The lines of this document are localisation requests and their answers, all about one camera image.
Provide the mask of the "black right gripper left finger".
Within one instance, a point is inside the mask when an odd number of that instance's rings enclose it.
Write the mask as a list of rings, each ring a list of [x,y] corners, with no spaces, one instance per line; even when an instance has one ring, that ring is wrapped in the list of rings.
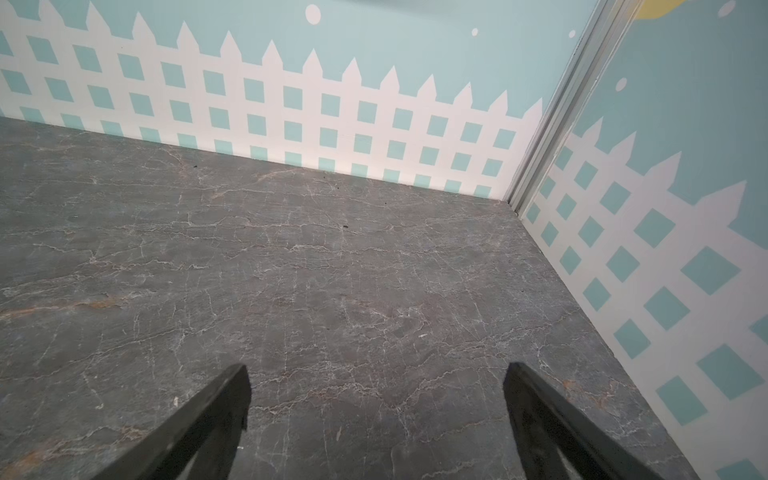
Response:
[[[229,477],[247,430],[252,389],[245,365],[233,364],[183,404],[97,479]]]

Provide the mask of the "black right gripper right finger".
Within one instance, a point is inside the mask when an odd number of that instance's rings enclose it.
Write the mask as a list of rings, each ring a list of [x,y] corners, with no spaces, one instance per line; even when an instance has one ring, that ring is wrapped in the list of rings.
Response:
[[[657,479],[522,362],[508,365],[503,393],[528,479],[567,479],[568,460],[583,479]]]

